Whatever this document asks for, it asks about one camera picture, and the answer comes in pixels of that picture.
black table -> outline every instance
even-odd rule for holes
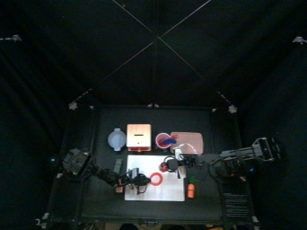
[[[142,155],[166,155],[155,148],[155,136],[173,131],[202,133],[205,154],[198,157],[201,163],[217,159],[222,150],[242,147],[237,116],[227,109],[82,106],[70,114],[62,155],[70,149],[87,148],[102,169],[113,169],[117,159],[123,159],[125,173],[127,156],[133,152],[126,147],[121,152],[114,152],[109,136],[115,128],[126,133],[127,124],[151,124],[153,151]],[[195,184],[195,199],[186,199],[185,202],[126,201],[125,194],[117,194],[114,187],[97,177],[83,182],[55,178],[49,226],[57,222],[73,223],[75,229],[79,222],[222,224],[221,187],[209,175],[207,165],[189,169],[187,174],[194,174],[199,182]]]

red object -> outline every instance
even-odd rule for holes
[[[195,197],[195,185],[193,183],[187,185],[187,197],[191,199]]]
[[[154,186],[159,186],[159,185],[163,183],[163,176],[161,175],[159,172],[154,172],[154,173],[151,174],[151,176],[150,176],[150,179],[153,179],[155,176],[159,176],[159,181],[158,181],[158,182],[153,182],[153,181],[151,181],[151,184],[153,184]]]
[[[166,162],[162,162],[159,165],[159,170],[165,173],[169,171],[169,165]]]

black fabric wall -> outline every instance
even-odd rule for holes
[[[34,229],[47,210],[67,104],[15,44],[2,49],[0,63],[0,229]]]
[[[254,178],[255,211],[265,229],[307,226],[307,47],[298,46],[242,104],[242,138],[275,137],[285,146],[282,162]]]

white sheet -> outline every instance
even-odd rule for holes
[[[163,155],[130,155],[127,162],[127,170],[139,168],[139,173],[143,173],[147,177],[153,173],[161,173],[163,177],[163,183],[159,186],[149,184],[146,193],[137,195],[137,188],[134,190],[126,186],[125,200],[155,200],[155,201],[185,201],[185,189],[183,179],[178,179],[177,172],[161,172],[159,164],[163,162],[166,156]],[[158,182],[159,177],[153,178],[154,182]]]

blue object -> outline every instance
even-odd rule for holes
[[[177,140],[169,138],[169,139],[163,140],[161,144],[162,145],[169,145],[169,144],[177,144],[177,143],[178,143]]]

